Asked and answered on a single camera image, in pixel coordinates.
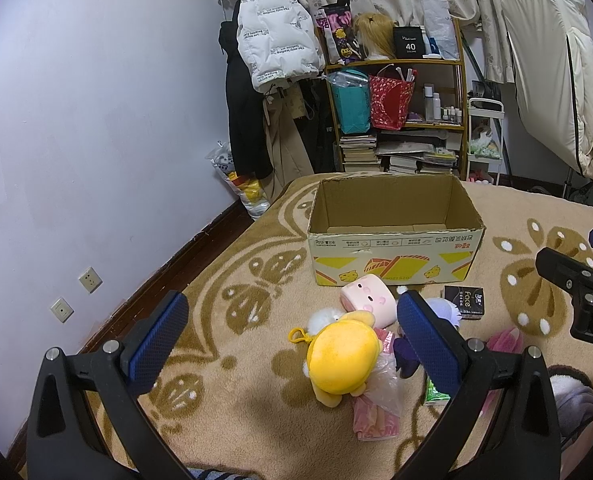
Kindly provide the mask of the green tissue pack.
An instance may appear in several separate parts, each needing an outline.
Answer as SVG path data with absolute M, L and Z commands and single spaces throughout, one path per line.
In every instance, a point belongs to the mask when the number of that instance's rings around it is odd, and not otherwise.
M 423 395 L 423 404 L 425 405 L 445 405 L 449 403 L 451 396 L 447 393 L 440 392 L 435 387 L 429 376 L 426 376 L 425 394 Z

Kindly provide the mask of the black face mask box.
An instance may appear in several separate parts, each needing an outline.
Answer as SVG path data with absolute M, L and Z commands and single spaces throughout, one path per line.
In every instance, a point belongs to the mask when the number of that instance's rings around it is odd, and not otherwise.
M 479 320 L 484 315 L 482 287 L 445 286 L 443 298 L 455 304 L 464 320 Z

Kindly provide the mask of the purple haired doll plush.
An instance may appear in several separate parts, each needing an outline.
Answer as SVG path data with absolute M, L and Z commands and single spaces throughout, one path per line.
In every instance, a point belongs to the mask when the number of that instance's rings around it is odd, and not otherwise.
M 452 301 L 444 298 L 427 298 L 426 303 L 438 318 L 449 321 L 456 330 L 459 330 L 461 325 L 461 312 L 453 304 Z M 393 354 L 395 359 L 395 367 L 400 378 L 406 379 L 413 376 L 420 366 L 420 360 L 411 347 L 411 342 L 405 334 L 403 327 L 400 326 L 400 336 L 393 341 Z

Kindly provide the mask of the pink packaged cloth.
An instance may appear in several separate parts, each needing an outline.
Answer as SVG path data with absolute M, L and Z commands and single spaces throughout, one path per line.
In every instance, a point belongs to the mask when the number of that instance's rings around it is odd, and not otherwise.
M 353 399 L 353 431 L 364 442 L 397 437 L 403 406 L 402 379 L 393 353 L 395 334 L 381 328 L 375 332 L 382 350 L 367 379 L 366 391 Z

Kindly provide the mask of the yellow dog plush toy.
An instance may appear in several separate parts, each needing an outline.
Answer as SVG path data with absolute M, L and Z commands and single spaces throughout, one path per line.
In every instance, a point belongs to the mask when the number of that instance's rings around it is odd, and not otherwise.
M 305 374 L 320 404 L 336 408 L 347 394 L 361 396 L 365 392 L 382 350 L 374 327 L 370 312 L 352 311 L 316 336 L 307 335 L 302 327 L 290 330 L 292 344 L 307 344 Z

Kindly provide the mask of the pink square face plush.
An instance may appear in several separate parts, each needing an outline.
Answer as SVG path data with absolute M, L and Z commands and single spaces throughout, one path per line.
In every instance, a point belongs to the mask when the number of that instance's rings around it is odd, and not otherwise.
M 347 312 L 367 311 L 374 315 L 376 328 L 383 330 L 397 320 L 397 302 L 389 287 L 375 274 L 366 274 L 343 286 L 340 300 Z

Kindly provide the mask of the white fluffy plush toy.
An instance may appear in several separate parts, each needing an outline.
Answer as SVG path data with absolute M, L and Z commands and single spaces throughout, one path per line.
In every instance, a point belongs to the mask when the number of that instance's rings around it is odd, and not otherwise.
M 344 314 L 343 309 L 336 307 L 324 308 L 314 312 L 309 318 L 309 322 L 307 322 L 306 334 L 316 336 L 328 325 L 338 322 Z

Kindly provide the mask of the pink fuzzy plush toy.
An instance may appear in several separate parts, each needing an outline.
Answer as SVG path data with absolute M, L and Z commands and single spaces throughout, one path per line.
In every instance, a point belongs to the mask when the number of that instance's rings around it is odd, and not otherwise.
M 520 354 L 525 348 L 523 333 L 518 327 L 506 328 L 494 334 L 485 344 L 487 349 L 494 352 Z

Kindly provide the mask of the grey fuzzy slipper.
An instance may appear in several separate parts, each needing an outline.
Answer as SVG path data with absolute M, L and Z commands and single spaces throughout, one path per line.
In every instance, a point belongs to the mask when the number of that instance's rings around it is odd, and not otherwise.
M 593 416 L 593 384 L 585 373 L 571 366 L 548 369 L 562 439 Z

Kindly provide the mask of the white rolling cart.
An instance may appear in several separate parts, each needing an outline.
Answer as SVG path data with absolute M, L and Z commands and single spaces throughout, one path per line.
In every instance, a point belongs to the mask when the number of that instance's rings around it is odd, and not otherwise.
M 505 106 L 501 101 L 481 96 L 468 100 L 466 143 L 467 180 L 498 185 L 504 168 L 505 139 L 502 121 Z

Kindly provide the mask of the left stack of books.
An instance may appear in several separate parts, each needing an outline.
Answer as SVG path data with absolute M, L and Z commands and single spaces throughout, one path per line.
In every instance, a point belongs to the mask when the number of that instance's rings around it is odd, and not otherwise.
M 377 136 L 373 134 L 352 134 L 341 136 L 339 148 L 345 172 L 379 172 L 382 170 L 376 154 Z

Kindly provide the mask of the red gift bag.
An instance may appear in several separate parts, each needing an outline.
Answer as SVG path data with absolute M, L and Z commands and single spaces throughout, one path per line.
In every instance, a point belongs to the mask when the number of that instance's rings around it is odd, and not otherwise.
M 417 70 L 404 73 L 399 66 L 389 64 L 376 75 L 369 75 L 370 124 L 381 130 L 399 131 L 408 117 Z

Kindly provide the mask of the wooden bookshelf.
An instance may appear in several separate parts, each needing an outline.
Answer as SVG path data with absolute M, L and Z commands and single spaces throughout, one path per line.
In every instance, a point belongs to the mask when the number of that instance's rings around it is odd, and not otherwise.
M 328 16 L 323 44 L 337 165 L 381 171 L 381 133 L 439 130 L 461 136 L 467 88 L 461 26 L 451 21 L 456 54 L 446 58 L 423 25 L 399 27 L 382 14 Z

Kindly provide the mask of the pink black patterned bag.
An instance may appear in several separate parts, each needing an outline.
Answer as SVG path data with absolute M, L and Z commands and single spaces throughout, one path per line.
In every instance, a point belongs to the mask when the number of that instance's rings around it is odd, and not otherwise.
M 362 61 L 362 50 L 353 26 L 351 0 L 337 0 L 315 11 L 315 22 L 323 34 L 330 64 Z

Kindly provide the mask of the white puffer jacket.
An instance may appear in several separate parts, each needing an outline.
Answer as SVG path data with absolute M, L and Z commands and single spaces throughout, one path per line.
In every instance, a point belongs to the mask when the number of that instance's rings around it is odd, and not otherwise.
M 319 75 L 325 58 L 299 0 L 238 1 L 238 51 L 255 91 L 271 94 Z

